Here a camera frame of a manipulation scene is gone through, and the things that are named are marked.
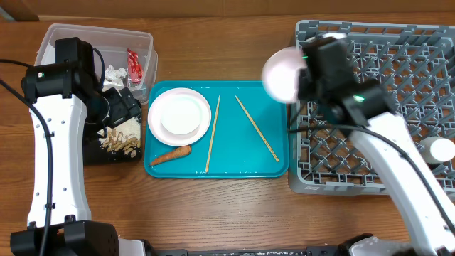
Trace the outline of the white tissue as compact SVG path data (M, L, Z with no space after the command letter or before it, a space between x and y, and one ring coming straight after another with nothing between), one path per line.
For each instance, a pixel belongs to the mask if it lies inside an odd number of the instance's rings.
M127 77L127 71L124 68L114 69L112 65L105 70L105 86L124 87L124 79Z

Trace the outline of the rice and peanuts pile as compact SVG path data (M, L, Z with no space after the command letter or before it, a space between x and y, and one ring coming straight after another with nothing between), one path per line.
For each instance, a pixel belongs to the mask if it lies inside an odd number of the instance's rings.
M115 128L107 128L98 132L100 147L107 153L120 153L131 159L141 153L141 122L138 117L132 117Z

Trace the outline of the red snack wrapper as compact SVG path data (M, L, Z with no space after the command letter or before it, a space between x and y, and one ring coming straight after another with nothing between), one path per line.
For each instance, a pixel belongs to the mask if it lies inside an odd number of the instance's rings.
M136 52L131 49L127 49L127 69L129 73L129 85L130 87L136 87L140 84L143 77L143 69L139 63L139 56Z

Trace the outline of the white upturned bowl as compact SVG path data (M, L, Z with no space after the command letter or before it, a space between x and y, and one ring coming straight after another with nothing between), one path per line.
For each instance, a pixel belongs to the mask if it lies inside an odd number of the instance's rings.
M283 48L272 55L262 69L262 83L267 94L277 102L298 101L299 77L307 69L301 50Z

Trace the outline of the white paper cup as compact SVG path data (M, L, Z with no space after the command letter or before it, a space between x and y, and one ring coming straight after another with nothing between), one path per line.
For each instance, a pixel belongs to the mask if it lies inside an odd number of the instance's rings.
M455 155L453 141L442 137L427 137L420 144L423 146L422 158L428 164L442 164L451 161Z

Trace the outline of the white bowl with food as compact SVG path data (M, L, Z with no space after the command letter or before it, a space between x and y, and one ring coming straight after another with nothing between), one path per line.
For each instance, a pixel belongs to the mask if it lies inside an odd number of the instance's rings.
M170 133L189 134L201 123L201 109L190 96L174 95L166 99L161 113L161 124Z

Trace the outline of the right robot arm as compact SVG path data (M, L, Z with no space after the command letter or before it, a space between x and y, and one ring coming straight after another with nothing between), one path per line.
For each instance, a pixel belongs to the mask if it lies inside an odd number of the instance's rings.
M454 254L454 204L422 158L387 88L359 82L341 34L312 38L302 48L301 100L314 101L325 125L337 129L380 177L409 231L417 255Z

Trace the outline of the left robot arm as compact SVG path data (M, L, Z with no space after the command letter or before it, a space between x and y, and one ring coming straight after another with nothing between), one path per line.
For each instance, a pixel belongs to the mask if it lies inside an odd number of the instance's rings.
M91 217L83 147L141 115L128 89L103 88L95 73L98 49L79 38L55 43L55 62L28 66L16 96L30 110L35 181L27 228L11 234L15 255L152 255L146 240L120 238Z

